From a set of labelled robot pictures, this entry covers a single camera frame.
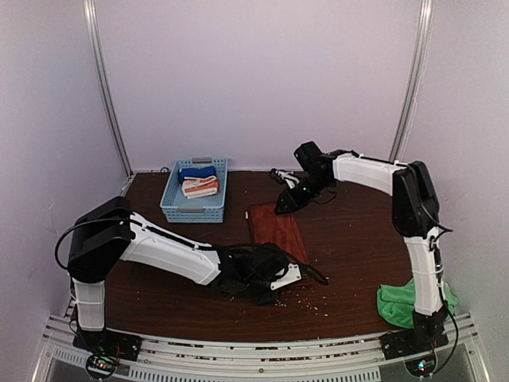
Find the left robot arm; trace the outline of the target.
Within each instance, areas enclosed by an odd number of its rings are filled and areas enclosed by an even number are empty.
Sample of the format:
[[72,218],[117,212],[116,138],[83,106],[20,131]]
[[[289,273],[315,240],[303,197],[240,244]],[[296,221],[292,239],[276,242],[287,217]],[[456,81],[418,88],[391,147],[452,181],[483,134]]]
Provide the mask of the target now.
[[106,279],[119,261],[140,263],[227,298],[251,298],[259,305],[277,301],[283,287],[305,275],[321,285],[327,278],[273,243],[206,244],[153,224],[133,212],[125,197],[114,197],[81,216],[60,236],[56,264],[71,279],[76,335],[97,353],[114,347],[105,315]]

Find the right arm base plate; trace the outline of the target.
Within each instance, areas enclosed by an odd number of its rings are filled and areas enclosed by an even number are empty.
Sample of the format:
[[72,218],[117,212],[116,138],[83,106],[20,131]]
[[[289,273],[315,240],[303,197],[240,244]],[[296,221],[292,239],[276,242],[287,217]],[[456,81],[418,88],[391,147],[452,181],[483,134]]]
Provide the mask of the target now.
[[429,342],[418,341],[412,329],[388,332],[382,335],[379,340],[386,361],[429,352],[433,345],[440,347],[449,343],[445,333],[439,334],[436,339]]

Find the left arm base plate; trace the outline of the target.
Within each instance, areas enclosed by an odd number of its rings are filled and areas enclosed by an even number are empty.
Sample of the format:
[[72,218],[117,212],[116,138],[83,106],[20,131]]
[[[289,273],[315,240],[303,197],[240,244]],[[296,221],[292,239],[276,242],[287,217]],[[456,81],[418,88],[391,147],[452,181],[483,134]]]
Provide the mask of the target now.
[[102,332],[79,332],[74,336],[72,344],[78,349],[115,360],[136,361],[142,346],[142,338],[106,329]]

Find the dark red towel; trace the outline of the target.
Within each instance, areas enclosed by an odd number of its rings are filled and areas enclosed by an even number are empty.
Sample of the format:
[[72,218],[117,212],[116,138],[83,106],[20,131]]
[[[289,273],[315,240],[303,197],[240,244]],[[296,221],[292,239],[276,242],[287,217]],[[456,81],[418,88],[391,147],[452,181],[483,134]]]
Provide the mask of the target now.
[[308,254],[294,215],[278,216],[274,210],[274,202],[248,207],[247,222],[251,240],[257,244],[276,244],[301,263],[308,264]]

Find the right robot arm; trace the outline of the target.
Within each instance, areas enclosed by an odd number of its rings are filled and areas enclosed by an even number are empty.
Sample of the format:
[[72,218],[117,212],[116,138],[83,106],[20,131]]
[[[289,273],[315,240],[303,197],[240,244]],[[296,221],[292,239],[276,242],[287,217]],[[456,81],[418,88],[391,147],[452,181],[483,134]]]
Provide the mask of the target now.
[[323,152],[315,142],[301,144],[294,156],[306,175],[279,194],[277,215],[303,209],[338,182],[391,196],[392,223],[409,253],[415,290],[414,326],[403,340],[418,352],[437,343],[449,316],[439,248],[440,236],[448,229],[439,221],[440,204],[425,163],[389,162],[354,150]]

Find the green microfiber towel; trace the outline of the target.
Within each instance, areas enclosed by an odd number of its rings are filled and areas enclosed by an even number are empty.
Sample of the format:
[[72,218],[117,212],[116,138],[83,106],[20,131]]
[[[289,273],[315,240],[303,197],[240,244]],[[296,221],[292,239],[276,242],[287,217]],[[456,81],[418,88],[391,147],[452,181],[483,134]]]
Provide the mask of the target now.
[[389,324],[403,329],[414,327],[415,301],[413,279],[404,286],[381,284],[376,294],[379,316]]

